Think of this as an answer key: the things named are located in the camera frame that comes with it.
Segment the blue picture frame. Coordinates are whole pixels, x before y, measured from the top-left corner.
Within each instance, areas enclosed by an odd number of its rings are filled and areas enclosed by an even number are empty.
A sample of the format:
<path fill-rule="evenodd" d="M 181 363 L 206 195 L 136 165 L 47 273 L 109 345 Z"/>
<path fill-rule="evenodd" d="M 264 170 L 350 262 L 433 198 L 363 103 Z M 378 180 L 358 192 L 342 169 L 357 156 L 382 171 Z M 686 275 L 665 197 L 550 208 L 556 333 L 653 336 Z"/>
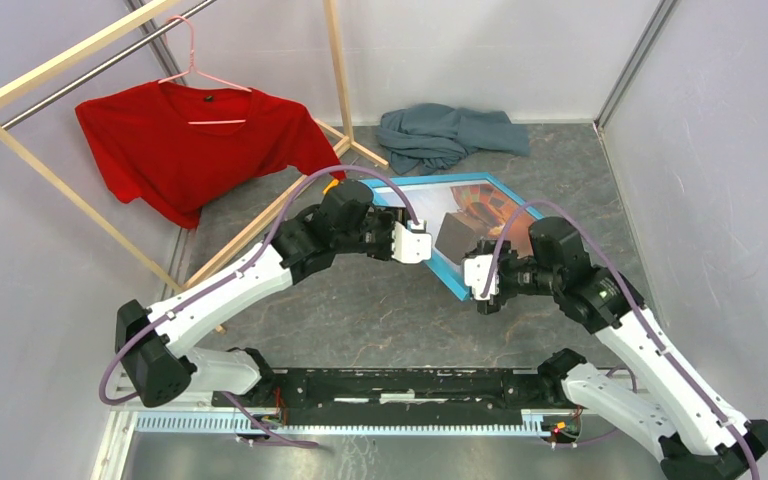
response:
<path fill-rule="evenodd" d="M 512 219 L 525 200 L 489 173 L 398 177 L 362 181 L 380 207 L 412 207 L 427 222 L 433 238 L 431 259 L 424 263 L 459 300 L 471 297 L 464 284 L 462 260 L 483 239 L 505 239 L 521 255 L 531 253 L 528 229 L 542 218 L 533 207 Z"/>

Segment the yellow handled screwdriver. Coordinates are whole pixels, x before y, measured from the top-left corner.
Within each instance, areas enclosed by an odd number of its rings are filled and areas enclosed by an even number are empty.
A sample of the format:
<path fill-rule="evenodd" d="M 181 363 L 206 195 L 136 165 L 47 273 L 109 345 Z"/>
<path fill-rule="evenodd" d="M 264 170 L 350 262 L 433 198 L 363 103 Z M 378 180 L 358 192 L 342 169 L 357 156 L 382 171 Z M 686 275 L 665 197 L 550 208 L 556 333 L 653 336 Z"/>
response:
<path fill-rule="evenodd" d="M 339 179 L 332 179 L 332 180 L 331 180 L 331 181 L 330 181 L 330 182 L 329 182 L 329 183 L 328 183 L 328 184 L 327 184 L 327 185 L 324 187 L 324 189 L 322 190 L 322 194 L 323 194 L 323 195 L 327 194 L 327 193 L 328 193 L 328 192 L 329 192 L 329 191 L 330 191 L 332 188 L 336 187 L 336 186 L 337 186 L 337 185 L 339 185 L 339 184 L 340 184 L 340 180 L 339 180 Z"/>

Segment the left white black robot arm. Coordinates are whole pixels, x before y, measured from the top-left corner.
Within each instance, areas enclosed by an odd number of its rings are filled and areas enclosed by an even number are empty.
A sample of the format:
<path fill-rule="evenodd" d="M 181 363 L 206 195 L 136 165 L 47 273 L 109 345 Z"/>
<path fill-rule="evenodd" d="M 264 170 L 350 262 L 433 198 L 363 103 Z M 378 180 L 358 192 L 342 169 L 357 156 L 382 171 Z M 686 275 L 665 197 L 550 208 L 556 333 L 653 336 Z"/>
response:
<path fill-rule="evenodd" d="M 255 350 L 220 352 L 198 342 L 258 301 L 331 267 L 341 254 L 401 264 L 427 260 L 427 223 L 400 187 L 393 191 L 401 206 L 381 206 L 366 184 L 346 180 L 293 217 L 281 212 L 261 242 L 198 285 L 151 306 L 136 300 L 120 306 L 115 357 L 100 382 L 100 399 L 157 408 L 198 390 L 266 405 L 274 381 Z"/>

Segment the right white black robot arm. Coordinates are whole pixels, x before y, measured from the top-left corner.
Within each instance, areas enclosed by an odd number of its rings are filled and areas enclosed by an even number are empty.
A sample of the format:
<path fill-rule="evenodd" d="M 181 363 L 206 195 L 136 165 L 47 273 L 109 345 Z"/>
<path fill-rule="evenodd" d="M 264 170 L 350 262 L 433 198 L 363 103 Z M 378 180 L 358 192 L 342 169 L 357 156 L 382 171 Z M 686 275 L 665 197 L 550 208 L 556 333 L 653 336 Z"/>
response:
<path fill-rule="evenodd" d="M 495 313 L 518 295 L 549 296 L 648 391 L 642 397 L 563 349 L 538 368 L 540 400 L 599 415 L 647 450 L 668 479 L 759 478 L 768 421 L 748 419 L 699 375 L 627 280 L 591 261 L 588 237 L 567 219 L 534 222 L 529 241 L 528 256 L 506 240 L 481 240 L 465 255 L 465 283 L 478 311 Z"/>

